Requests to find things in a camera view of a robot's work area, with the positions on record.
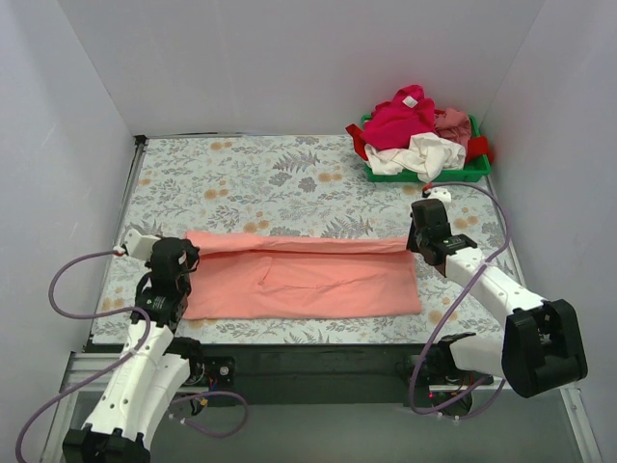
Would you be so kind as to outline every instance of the clothing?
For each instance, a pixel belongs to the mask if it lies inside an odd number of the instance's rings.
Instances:
[[[406,148],[418,133],[434,132],[435,103],[419,85],[399,90],[392,101],[378,104],[364,125],[362,139],[376,150]]]
[[[465,159],[465,164],[483,154],[487,154],[489,156],[489,162],[493,164],[489,140],[486,137],[475,137],[470,139],[469,143],[467,143],[467,158]]]
[[[471,121],[466,113],[456,109],[435,111],[435,131],[441,138],[467,148],[471,138]]]
[[[189,231],[201,263],[184,318],[350,318],[420,312],[407,238]]]
[[[370,145],[365,148],[370,168],[378,176],[393,176],[407,169],[428,183],[442,169],[463,169],[465,165],[465,148],[434,133],[414,135],[406,150],[378,151]]]
[[[347,130],[347,133],[351,135],[351,138],[354,140],[354,151],[356,154],[364,161],[367,161],[368,157],[366,157],[366,150],[364,149],[366,142],[361,138],[362,129],[352,123],[351,125],[347,125],[345,130]]]

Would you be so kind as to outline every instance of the pile of clothes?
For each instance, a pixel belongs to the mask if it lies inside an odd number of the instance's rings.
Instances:
[[[488,150],[484,137],[471,138],[469,116],[448,108],[435,109],[419,85],[399,90],[392,101],[378,104],[362,131],[347,127],[354,150],[373,174],[395,176],[407,169],[429,182],[442,169],[463,169]]]

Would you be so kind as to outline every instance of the green basket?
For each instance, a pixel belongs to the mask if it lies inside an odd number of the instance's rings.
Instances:
[[[370,115],[362,116],[362,127],[366,121],[370,121]],[[469,120],[471,121],[471,137],[479,137],[480,129],[478,127],[478,122],[474,116],[469,115]],[[366,171],[366,177],[368,181],[388,181],[388,182],[421,182],[417,178],[417,173],[412,171],[403,171],[400,174],[396,174],[395,176],[376,176],[373,174],[373,171],[369,166],[364,166],[364,170]],[[468,182],[477,182],[483,176],[487,176],[491,173],[491,164],[489,163],[489,157],[486,154],[483,154],[479,157],[473,159],[469,164],[467,164],[460,171],[451,171],[444,170],[442,171],[437,178],[433,181],[468,181]]]

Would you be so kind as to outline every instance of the cable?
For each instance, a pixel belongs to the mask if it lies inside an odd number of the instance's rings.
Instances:
[[[196,394],[196,395],[187,395],[185,397],[177,398],[176,400],[172,401],[171,405],[177,405],[178,403],[187,402],[189,400],[195,400],[197,398],[214,397],[214,396],[218,396],[218,395],[219,396],[235,398],[244,407],[244,416],[242,417],[242,421],[240,422],[240,424],[235,426],[231,431],[215,432],[215,431],[212,431],[212,430],[208,429],[207,427],[201,426],[200,424],[197,424],[196,422],[193,422],[192,420],[188,420],[188,419],[185,419],[185,418],[178,417],[174,413],[170,414],[170,418],[175,418],[176,420],[179,420],[182,424],[186,424],[186,425],[192,427],[193,429],[197,429],[200,433],[205,434],[206,436],[209,436],[209,437],[215,437],[215,438],[218,438],[218,439],[223,439],[223,438],[232,436],[232,435],[236,434],[238,431],[240,431],[240,429],[242,429],[244,427],[244,425],[247,423],[247,421],[249,420],[249,404],[248,404],[248,402],[246,401],[246,399],[242,395],[236,394],[236,393],[227,392],[227,391],[216,391],[216,392],[208,391],[208,392],[205,392],[205,393],[200,393],[200,394]]]
[[[118,313],[127,313],[127,312],[137,312],[137,313],[139,313],[146,320],[146,330],[144,331],[144,335],[137,342],[137,345],[135,345],[135,348],[133,350],[133,352],[135,352],[135,351],[138,351],[140,348],[142,348],[142,346],[146,343],[146,339],[148,338],[148,335],[149,335],[149,332],[150,332],[150,317],[149,317],[148,313],[146,311],[144,311],[144,309],[142,309],[140,307],[125,307],[123,309],[117,309],[115,311],[111,311],[111,312],[108,312],[108,313],[95,313],[95,314],[92,314],[92,315],[80,315],[80,314],[76,314],[76,313],[68,313],[68,312],[65,312],[62,309],[60,309],[60,307],[58,307],[58,304],[56,303],[56,299],[55,299],[55,296],[54,296],[54,292],[56,290],[56,284],[58,283],[58,280],[60,280],[60,277],[70,267],[72,267],[76,263],[82,262],[82,261],[87,260],[87,259],[100,258],[100,257],[103,257],[103,256],[111,256],[111,255],[117,255],[117,254],[114,251],[103,251],[103,252],[100,252],[100,253],[87,254],[87,255],[82,256],[80,258],[73,259],[69,263],[65,264],[60,270],[58,270],[58,272],[56,272],[56,275],[54,275],[54,278],[51,280],[51,283],[49,284],[49,290],[47,291],[47,297],[49,298],[49,304],[51,305],[51,307],[52,307],[52,309],[54,311],[59,313],[61,316],[64,316],[66,318],[71,318],[71,319],[74,319],[74,320],[92,320],[92,319],[95,319],[95,318],[102,318],[104,316],[111,316],[111,315],[116,315]],[[28,432],[28,429],[30,429],[32,424],[40,417],[40,415],[42,415],[52,405],[60,402],[60,400],[62,400],[66,396],[74,393],[75,391],[80,390],[84,386],[89,385],[90,383],[92,383],[96,379],[100,378],[104,374],[107,374],[111,370],[113,370],[113,369],[119,367],[120,365],[122,365],[123,363],[127,362],[131,357],[133,357],[133,355],[134,355],[133,352],[128,352],[126,355],[124,355],[123,357],[118,359],[116,362],[114,362],[109,367],[104,368],[101,371],[99,371],[98,373],[95,373],[91,377],[83,380],[82,382],[80,382],[78,384],[75,384],[74,386],[71,386],[70,388],[67,388],[62,393],[56,395],[54,398],[52,398],[52,399],[48,400],[47,402],[45,402],[45,404],[43,404],[42,407],[39,408],[39,410],[37,410],[32,415],[32,417],[30,417],[30,419],[23,425],[23,427],[19,431],[19,434],[17,435],[17,441],[15,443],[15,457],[17,458],[17,461],[19,463],[28,463],[26,461],[26,459],[24,458],[23,452],[22,452],[23,441],[24,441],[24,438],[26,436],[26,433]]]
[[[417,362],[414,365],[414,372],[412,373],[412,379],[410,380],[410,384],[409,384],[409,404],[410,404],[410,408],[415,413],[417,413],[419,415],[435,415],[435,414],[441,413],[441,410],[443,410],[444,408],[449,407],[453,403],[458,402],[462,398],[464,398],[467,395],[471,394],[478,386],[483,384],[487,380],[487,378],[489,377],[488,375],[484,375],[484,376],[480,377],[477,381],[473,382],[472,384],[470,382],[469,386],[463,392],[461,392],[459,394],[456,394],[456,396],[446,400],[445,402],[443,402],[443,403],[441,403],[441,404],[439,404],[437,406],[423,408],[423,407],[417,407],[416,404],[414,403],[414,390],[416,388],[416,382],[417,382],[417,378],[419,376],[420,368],[421,368],[422,364],[424,363],[424,361],[426,360],[426,356],[428,354],[428,351],[432,347],[433,343],[435,342],[435,339],[437,338],[438,334],[442,330],[442,328],[445,325],[446,321],[450,318],[450,316],[454,313],[454,311],[459,307],[459,305],[461,305],[461,302],[463,302],[463,299],[465,299],[465,296],[467,296],[469,294],[469,292],[473,288],[473,285],[475,285],[477,283],[477,281],[480,279],[480,277],[482,276],[484,271],[487,269],[489,263],[491,263],[499,254],[501,254],[503,251],[505,251],[508,248],[508,246],[510,245],[510,241],[512,240],[512,233],[510,231],[509,220],[508,220],[507,214],[505,213],[505,211],[501,207],[501,204],[499,204],[499,202],[497,201],[496,197],[493,196],[490,192],[486,191],[484,188],[480,188],[479,186],[476,186],[476,185],[473,185],[473,184],[470,184],[470,183],[463,183],[461,181],[449,181],[449,182],[445,182],[445,183],[429,184],[429,185],[426,185],[424,187],[424,189],[432,188],[433,186],[452,186],[452,185],[461,185],[461,186],[467,186],[468,188],[473,188],[474,190],[477,190],[477,191],[485,194],[486,196],[488,196],[491,199],[491,201],[493,202],[493,204],[496,206],[497,210],[501,213],[501,216],[503,217],[503,227],[505,228],[505,239],[504,239],[503,244],[496,251],[494,251],[492,254],[490,254],[486,258],[486,260],[480,265],[480,267],[475,272],[475,275],[473,275],[473,277],[471,278],[469,283],[463,288],[463,291],[461,291],[459,296],[456,298],[456,300],[452,303],[450,308],[443,315],[442,319],[440,320],[440,322],[435,327],[435,330],[433,330],[433,333],[431,333],[431,336],[429,336],[428,341],[426,342],[426,344],[424,344],[424,347],[422,347],[422,351],[420,352],[420,355],[419,355],[419,357],[417,359]],[[449,418],[458,421],[458,420],[467,420],[467,419],[470,419],[470,418],[473,418],[473,417],[477,417],[478,415],[480,415],[482,412],[487,410],[493,404],[493,402],[496,400],[497,396],[499,395],[499,393],[503,389],[504,385],[505,385],[505,379],[501,381],[501,383],[497,387],[497,389],[496,389],[495,393],[493,394],[493,396],[484,405],[482,405],[479,409],[477,409],[477,410],[475,410],[475,411],[473,411],[473,412],[471,412],[471,413],[469,413],[467,415],[464,415],[462,417],[449,417]]]
[[[216,380],[212,382],[212,378],[208,378],[208,381],[210,383],[210,387],[208,388],[208,391],[213,392],[214,389],[216,388]],[[191,398],[189,400],[189,403],[191,404],[191,410],[192,410],[191,416],[196,417],[199,413],[201,413],[201,410],[207,407],[208,401],[207,399],[206,400],[202,399],[196,404],[196,400]]]
[[[461,379],[461,384],[459,385],[459,388],[456,391],[452,391],[451,394],[455,395],[456,393],[458,393],[459,391],[461,391],[463,389],[463,386],[465,386],[465,376],[463,376],[463,379]]]
[[[204,375],[205,375],[205,365],[201,369],[201,376],[197,380],[193,381],[192,383],[184,383],[184,386],[195,386],[196,384],[200,384],[200,381],[203,379]]]

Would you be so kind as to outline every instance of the white cloth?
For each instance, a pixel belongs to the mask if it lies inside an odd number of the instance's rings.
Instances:
[[[463,169],[466,151],[463,145],[440,138],[434,133],[419,133],[412,136],[406,150],[377,151],[366,145],[366,157],[373,174],[395,176],[403,169],[417,172],[420,181],[429,182],[442,169]]]

